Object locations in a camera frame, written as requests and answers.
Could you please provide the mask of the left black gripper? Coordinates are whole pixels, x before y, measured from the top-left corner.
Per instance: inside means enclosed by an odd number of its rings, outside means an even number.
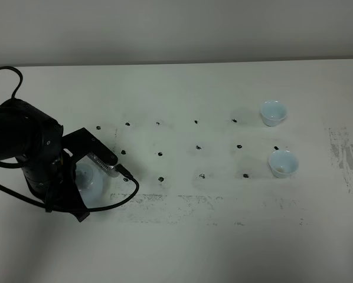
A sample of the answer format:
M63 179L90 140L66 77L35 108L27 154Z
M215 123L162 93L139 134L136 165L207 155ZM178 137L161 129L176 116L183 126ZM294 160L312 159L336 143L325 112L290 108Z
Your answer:
M22 171L30 192L46 203L46 212L69 213L79 222L84 221L90 213L73 181L75 168L71 170L69 156L61 148L63 126L22 100L14 100L14 107L30 123L30 150L17 157L17 161L25 163Z

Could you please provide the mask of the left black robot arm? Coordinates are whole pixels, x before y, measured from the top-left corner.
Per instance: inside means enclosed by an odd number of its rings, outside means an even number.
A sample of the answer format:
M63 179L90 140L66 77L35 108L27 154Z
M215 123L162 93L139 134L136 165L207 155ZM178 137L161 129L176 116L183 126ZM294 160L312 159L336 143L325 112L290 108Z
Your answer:
M0 105L0 167L20 168L46 212L65 211L81 222L89 212L62 138L63 126L27 102L15 98Z

